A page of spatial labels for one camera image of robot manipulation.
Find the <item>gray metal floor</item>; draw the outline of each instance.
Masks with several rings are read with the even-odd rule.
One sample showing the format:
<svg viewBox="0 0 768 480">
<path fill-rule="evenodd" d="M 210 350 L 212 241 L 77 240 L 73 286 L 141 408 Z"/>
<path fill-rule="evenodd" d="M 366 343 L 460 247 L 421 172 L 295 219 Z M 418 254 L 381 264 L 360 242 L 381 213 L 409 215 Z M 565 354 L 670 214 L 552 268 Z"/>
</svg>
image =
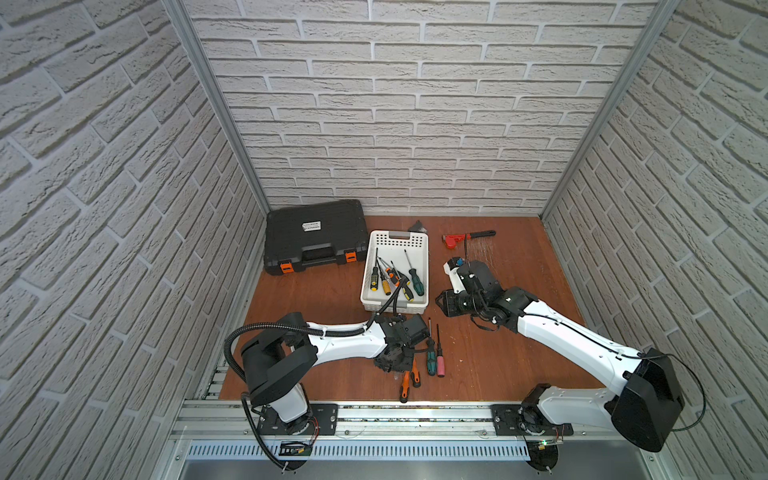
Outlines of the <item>gray metal floor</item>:
<svg viewBox="0 0 768 480">
<path fill-rule="evenodd" d="M 649 480 L 640 451 L 629 442 L 566 442 L 552 478 Z M 295 480 L 471 480 L 473 478 L 547 478 L 525 462 L 307 462 L 289 477 Z M 188 461 L 183 480 L 284 480 L 269 462 L 248 460 Z"/>
</svg>

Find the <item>red screwdriver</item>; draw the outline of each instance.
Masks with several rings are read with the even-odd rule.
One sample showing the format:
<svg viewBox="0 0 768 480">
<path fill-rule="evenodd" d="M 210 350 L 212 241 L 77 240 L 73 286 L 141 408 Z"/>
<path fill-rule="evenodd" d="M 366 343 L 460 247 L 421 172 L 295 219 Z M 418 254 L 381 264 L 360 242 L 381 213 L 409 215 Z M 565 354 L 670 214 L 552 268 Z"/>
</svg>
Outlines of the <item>red screwdriver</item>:
<svg viewBox="0 0 768 480">
<path fill-rule="evenodd" d="M 445 376 L 445 360 L 442 358 L 442 345 L 440 345 L 440 325 L 437 325 L 437 376 Z"/>
</svg>

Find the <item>black mounting plate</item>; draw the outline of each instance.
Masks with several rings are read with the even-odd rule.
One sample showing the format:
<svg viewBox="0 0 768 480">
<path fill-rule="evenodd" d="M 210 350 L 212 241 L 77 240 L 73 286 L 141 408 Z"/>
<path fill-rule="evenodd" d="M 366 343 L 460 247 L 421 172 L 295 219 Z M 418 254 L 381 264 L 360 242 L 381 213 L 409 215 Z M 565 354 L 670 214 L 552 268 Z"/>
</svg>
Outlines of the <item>black mounting plate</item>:
<svg viewBox="0 0 768 480">
<path fill-rule="evenodd" d="M 496 430 L 496 435 L 500 437 L 516 436 L 516 435 L 528 435 L 530 432 L 520 428 L 522 423 L 522 417 L 518 414 L 520 409 L 519 403 L 499 403 L 491 405 L 491 414 L 493 415 L 493 428 Z M 561 437 L 567 437 L 574 434 L 574 428 L 570 423 L 563 425 L 542 425 L 544 433 L 542 435 L 559 435 Z"/>
<path fill-rule="evenodd" d="M 320 436 L 335 435 L 339 406 L 336 403 L 312 402 L 310 402 L 310 405 L 312 406 L 312 414 L 317 419 L 317 425 L 320 427 Z M 265 408 L 261 416 L 264 420 L 259 422 L 257 426 L 261 435 L 289 435 L 283 426 L 283 422 L 280 421 L 280 417 L 277 416 L 275 409 Z M 313 429 L 308 423 L 307 427 L 297 435 L 312 435 L 312 433 Z"/>
</svg>

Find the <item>white label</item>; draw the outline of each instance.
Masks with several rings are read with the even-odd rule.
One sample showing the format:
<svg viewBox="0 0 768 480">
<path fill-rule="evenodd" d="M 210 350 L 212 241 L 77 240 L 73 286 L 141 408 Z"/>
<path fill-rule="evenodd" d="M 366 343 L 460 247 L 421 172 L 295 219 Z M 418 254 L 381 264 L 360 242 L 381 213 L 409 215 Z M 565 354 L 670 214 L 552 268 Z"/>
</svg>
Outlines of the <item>white label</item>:
<svg viewBox="0 0 768 480">
<path fill-rule="evenodd" d="M 320 230 L 320 222 L 306 222 L 302 223 L 301 227 L 305 232 L 311 232 L 313 230 Z"/>
</svg>

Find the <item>perforated metal strip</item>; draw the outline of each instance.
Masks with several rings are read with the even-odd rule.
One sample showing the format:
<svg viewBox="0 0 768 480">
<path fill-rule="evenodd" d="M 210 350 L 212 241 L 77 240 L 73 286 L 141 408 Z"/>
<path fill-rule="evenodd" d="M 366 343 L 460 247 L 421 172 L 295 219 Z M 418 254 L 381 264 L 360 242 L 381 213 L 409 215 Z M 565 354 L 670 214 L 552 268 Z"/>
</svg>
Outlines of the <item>perforated metal strip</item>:
<svg viewBox="0 0 768 480">
<path fill-rule="evenodd" d="M 279 440 L 265 440 L 277 455 Z M 194 440 L 187 460 L 264 460 L 256 441 Z M 318 440 L 312 460 L 440 460 L 511 462 L 529 460 L 522 440 Z"/>
</svg>

